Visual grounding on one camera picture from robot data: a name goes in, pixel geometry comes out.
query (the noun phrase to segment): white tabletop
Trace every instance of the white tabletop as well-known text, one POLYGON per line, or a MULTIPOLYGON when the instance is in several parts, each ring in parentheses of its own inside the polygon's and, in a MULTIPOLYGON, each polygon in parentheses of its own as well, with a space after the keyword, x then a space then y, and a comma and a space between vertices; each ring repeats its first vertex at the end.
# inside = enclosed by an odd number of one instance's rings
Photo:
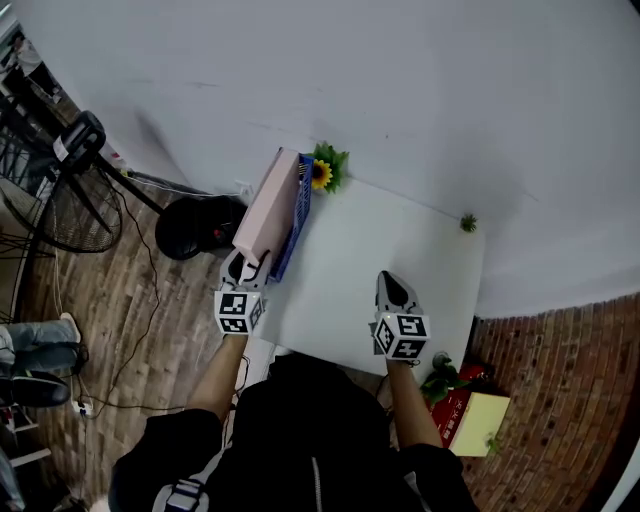
POLYGON ((446 350, 459 367, 478 297, 484 235, 401 196, 349 180, 313 195, 307 222, 281 283, 267 288, 260 337, 358 370, 386 374, 373 354, 376 279, 389 270, 416 291, 432 340, 415 368, 446 350))

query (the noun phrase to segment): brick wall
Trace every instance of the brick wall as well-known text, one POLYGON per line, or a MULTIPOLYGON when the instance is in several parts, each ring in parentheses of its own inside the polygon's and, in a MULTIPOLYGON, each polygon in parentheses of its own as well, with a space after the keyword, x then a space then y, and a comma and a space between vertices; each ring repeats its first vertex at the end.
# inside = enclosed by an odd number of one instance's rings
MULTIPOLYGON (((640 294, 481 321, 470 350, 495 366, 497 384, 511 396, 499 453, 463 459, 478 507, 572 511, 606 499, 611 490, 605 486, 604 496, 600 489, 598 500, 593 493, 587 500, 630 421, 625 414, 640 355, 640 294)), ((638 432, 631 434, 635 441, 638 432)), ((621 474, 626 463, 620 464, 609 463, 607 472, 621 474)), ((607 476, 613 483, 619 478, 607 476)))

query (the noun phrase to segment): white wall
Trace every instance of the white wall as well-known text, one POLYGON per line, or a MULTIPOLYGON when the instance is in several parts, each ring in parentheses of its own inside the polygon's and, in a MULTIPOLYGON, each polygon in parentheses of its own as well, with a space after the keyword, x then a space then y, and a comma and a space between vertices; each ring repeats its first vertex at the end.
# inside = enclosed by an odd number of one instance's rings
POLYGON ((638 478, 640 478, 640 443, 636 445, 636 449, 631 455, 631 459, 629 460, 629 464, 627 464, 622 478, 602 508, 602 512, 616 512, 627 497, 627 494, 633 489, 638 478))
POLYGON ((488 231, 477 312, 640 289, 640 17, 628 0, 17 0, 132 166, 257 183, 327 139, 488 231))

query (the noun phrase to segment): black jacket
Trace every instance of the black jacket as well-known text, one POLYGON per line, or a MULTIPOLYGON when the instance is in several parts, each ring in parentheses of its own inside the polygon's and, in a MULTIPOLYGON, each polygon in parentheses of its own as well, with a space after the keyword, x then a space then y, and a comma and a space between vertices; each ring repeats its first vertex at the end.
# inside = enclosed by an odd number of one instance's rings
MULTIPOLYGON (((209 510, 476 510, 458 458, 390 449, 384 410, 341 371, 277 365, 238 402, 231 447, 207 481, 209 510)), ((111 510, 151 511, 164 485, 201 471, 221 444, 211 412, 150 418, 114 467, 111 510)))

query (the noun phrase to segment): blue basket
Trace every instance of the blue basket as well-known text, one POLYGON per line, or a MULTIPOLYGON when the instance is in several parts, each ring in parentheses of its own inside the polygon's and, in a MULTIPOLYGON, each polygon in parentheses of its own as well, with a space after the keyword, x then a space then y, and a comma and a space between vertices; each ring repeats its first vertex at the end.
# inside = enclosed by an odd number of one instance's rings
POLYGON ((282 280, 284 271, 287 270, 287 265, 293 254, 293 249, 296 246, 304 221, 307 220, 309 215, 309 207, 311 206, 311 177, 313 176, 313 157, 307 155, 300 155, 300 189, 298 190, 298 198, 296 199, 296 211, 293 218, 293 227, 287 235, 287 240, 282 246, 282 251, 276 259, 275 264, 271 269, 270 277, 276 282, 282 280))

